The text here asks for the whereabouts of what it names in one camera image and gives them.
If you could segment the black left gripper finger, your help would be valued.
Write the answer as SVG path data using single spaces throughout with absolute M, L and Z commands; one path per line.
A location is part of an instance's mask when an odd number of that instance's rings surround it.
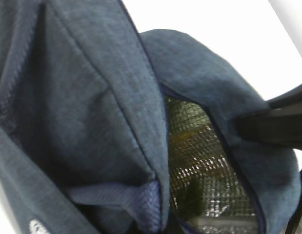
M 302 150 L 302 84 L 267 103 L 270 110 L 235 120 L 241 137 Z

